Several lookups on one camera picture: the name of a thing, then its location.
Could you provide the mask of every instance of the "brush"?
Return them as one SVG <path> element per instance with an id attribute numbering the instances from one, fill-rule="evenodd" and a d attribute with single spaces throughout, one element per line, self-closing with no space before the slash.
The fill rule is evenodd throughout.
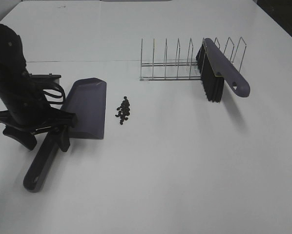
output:
<path id="1" fill-rule="evenodd" d="M 221 101 L 224 81 L 236 95 L 244 98 L 249 96 L 250 86 L 248 82 L 210 38 L 203 40 L 196 60 L 209 101 Z"/>

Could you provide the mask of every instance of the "wire rack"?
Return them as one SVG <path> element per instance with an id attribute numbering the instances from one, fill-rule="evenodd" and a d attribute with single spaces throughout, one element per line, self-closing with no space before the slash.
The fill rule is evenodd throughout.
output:
<path id="1" fill-rule="evenodd" d="M 239 72 L 241 70 L 247 44 L 244 41 L 242 37 L 239 38 L 237 47 L 235 47 L 235 44 L 233 40 L 228 37 L 225 48 L 223 50 L 223 54 L 228 58 L 228 60 L 233 64 L 236 59 L 236 55 L 238 54 L 240 43 L 244 44 L 244 50 L 242 52 L 242 58 L 240 60 L 240 66 L 239 66 Z M 221 48 L 220 42 L 218 38 L 214 39 L 214 43 L 218 46 L 218 48 Z M 167 39 L 165 41 L 165 51 L 164 51 L 164 59 L 162 61 L 158 61 L 155 59 L 155 39 L 153 39 L 152 43 L 152 58 L 149 60 L 143 60 L 143 39 L 141 42 L 141 73 L 140 73 L 140 80 L 145 81 L 163 81 L 163 80 L 200 80 L 201 76 L 197 69 L 197 61 L 196 58 L 193 58 L 194 53 L 194 45 L 192 38 L 189 40 L 189 46 L 187 50 L 187 58 L 186 59 L 180 59 L 181 54 L 181 43 L 180 39 L 177 39 L 177 45 L 175 51 L 175 59 L 167 59 L 167 52 L 168 52 L 168 46 L 167 46 Z"/>

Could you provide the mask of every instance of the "black bristles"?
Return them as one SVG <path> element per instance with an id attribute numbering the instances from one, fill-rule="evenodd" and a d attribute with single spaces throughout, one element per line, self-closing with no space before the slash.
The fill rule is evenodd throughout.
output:
<path id="1" fill-rule="evenodd" d="M 202 45 L 196 56 L 198 70 L 201 74 L 201 81 L 208 101 L 220 102 L 223 93 L 224 78 L 214 75 L 208 55 L 205 53 L 205 47 Z"/>

